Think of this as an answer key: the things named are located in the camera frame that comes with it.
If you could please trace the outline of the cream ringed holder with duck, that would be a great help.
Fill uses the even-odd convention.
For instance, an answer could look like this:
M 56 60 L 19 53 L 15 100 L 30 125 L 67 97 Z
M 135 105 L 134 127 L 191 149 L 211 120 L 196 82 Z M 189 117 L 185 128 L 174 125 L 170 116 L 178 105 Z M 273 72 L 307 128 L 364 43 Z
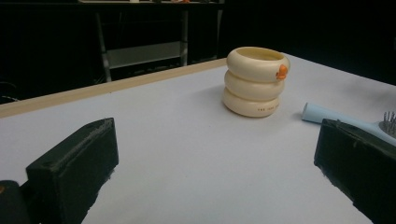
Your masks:
M 241 47 L 228 54 L 226 64 L 222 102 L 242 116 L 272 115 L 285 88 L 290 60 L 272 49 Z

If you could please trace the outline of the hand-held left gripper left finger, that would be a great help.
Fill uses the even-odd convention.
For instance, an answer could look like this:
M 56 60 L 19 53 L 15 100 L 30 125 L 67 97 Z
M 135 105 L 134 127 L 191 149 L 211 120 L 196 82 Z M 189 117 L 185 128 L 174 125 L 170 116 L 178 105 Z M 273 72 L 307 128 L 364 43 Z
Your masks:
M 40 224 L 81 224 L 119 164 L 115 121 L 84 125 L 26 168 Z

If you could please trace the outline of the light blue hairbrush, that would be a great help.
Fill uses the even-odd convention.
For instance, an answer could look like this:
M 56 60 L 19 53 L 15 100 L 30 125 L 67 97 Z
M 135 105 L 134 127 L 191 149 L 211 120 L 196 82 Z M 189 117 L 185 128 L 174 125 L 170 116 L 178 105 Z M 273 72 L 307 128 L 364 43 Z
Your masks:
M 321 123 L 324 119 L 339 120 L 352 125 L 396 147 L 396 112 L 385 112 L 382 120 L 371 123 L 354 119 L 319 105 L 305 104 L 302 120 Z

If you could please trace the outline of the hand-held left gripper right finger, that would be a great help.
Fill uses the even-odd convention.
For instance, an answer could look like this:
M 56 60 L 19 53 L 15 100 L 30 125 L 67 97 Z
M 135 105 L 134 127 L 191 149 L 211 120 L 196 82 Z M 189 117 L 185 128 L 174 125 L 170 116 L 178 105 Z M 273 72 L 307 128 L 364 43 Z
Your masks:
M 374 224 L 396 224 L 396 147 L 339 120 L 322 121 L 314 164 Z

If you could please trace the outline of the grey metal stand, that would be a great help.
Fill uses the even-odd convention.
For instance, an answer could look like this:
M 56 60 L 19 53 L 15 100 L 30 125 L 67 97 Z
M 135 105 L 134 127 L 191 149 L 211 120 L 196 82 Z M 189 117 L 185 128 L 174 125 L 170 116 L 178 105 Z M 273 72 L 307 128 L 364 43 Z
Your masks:
M 115 0 L 95 4 L 105 80 L 216 56 L 221 0 Z

